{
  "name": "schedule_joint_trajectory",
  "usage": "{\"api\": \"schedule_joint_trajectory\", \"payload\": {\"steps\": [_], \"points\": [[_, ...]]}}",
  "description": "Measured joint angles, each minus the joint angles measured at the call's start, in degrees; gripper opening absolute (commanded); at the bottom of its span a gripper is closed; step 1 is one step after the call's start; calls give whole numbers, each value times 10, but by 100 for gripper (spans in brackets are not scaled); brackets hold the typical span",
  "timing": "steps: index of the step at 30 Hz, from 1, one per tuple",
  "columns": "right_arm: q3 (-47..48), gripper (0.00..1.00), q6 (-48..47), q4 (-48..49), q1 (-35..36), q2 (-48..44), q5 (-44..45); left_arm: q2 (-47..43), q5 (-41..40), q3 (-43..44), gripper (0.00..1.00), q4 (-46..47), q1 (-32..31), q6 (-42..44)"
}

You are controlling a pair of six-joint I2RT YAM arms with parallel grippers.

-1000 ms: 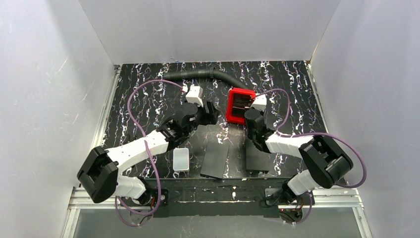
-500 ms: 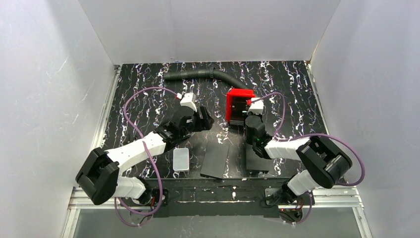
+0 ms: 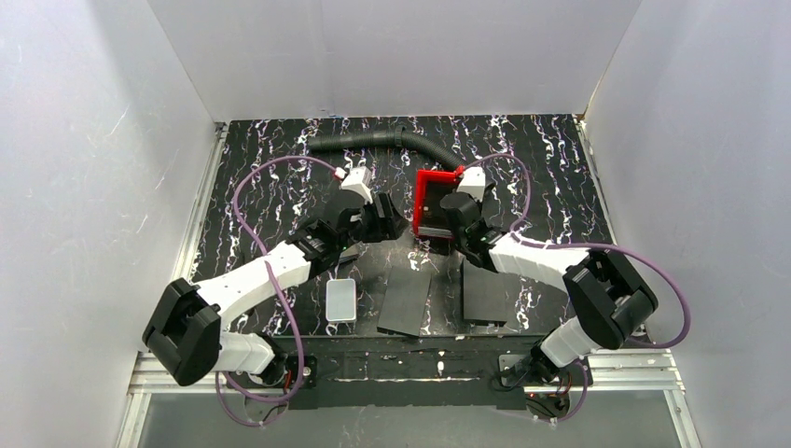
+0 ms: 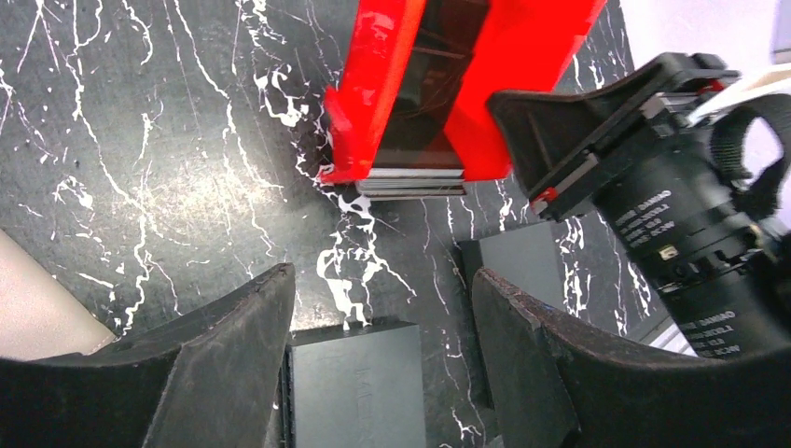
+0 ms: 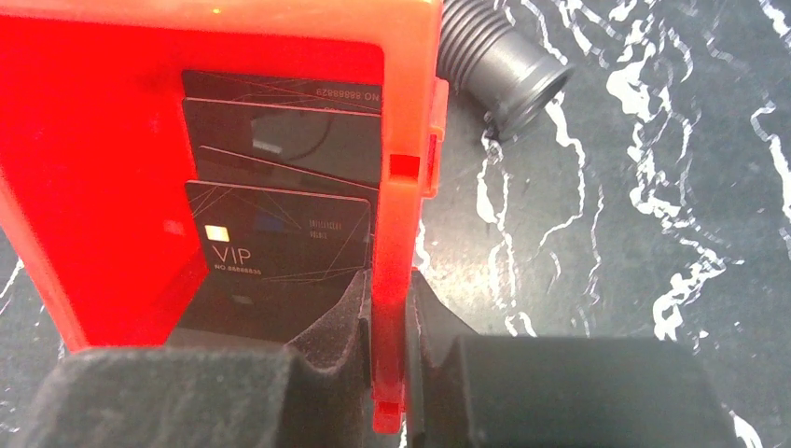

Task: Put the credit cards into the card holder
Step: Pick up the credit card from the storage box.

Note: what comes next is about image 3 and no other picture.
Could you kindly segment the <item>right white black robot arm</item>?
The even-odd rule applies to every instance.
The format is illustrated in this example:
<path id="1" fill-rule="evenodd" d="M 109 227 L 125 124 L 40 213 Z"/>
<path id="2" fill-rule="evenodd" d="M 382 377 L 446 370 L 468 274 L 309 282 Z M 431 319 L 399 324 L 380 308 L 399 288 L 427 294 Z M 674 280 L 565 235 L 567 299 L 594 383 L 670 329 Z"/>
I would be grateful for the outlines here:
<path id="1" fill-rule="evenodd" d="M 471 264 L 515 274 L 567 294 L 575 315 L 537 343 L 524 369 L 547 381 L 600 349 L 617 350 L 658 309 L 659 301 L 625 255 L 613 248 L 551 248 L 518 242 L 486 223 L 471 195 L 439 203 L 455 248 Z"/>

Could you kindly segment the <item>red plastic tray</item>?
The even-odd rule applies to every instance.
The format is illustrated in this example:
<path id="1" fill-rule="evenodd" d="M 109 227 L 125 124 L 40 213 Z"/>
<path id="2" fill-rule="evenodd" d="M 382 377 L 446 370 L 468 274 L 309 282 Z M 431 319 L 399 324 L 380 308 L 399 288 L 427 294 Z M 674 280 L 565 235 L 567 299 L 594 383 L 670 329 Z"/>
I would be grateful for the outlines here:
<path id="1" fill-rule="evenodd" d="M 419 170 L 416 176 L 412 230 L 419 238 L 450 240 L 452 233 L 441 200 L 454 193 L 461 181 L 461 167 L 455 171 Z"/>

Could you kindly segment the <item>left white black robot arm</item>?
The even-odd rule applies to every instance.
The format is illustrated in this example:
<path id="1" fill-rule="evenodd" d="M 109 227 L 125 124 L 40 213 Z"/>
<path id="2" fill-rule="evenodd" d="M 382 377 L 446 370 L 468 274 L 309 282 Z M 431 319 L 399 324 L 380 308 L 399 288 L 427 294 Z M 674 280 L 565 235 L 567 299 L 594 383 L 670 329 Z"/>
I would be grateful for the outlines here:
<path id="1" fill-rule="evenodd" d="M 367 201 L 342 190 L 266 255 L 196 285 L 173 280 L 142 342 L 181 386 L 215 371 L 261 375 L 279 354 L 265 337 L 232 332 L 230 324 L 275 297 L 277 289 L 300 286 L 334 268 L 351 246 L 396 240 L 407 227 L 389 194 Z"/>

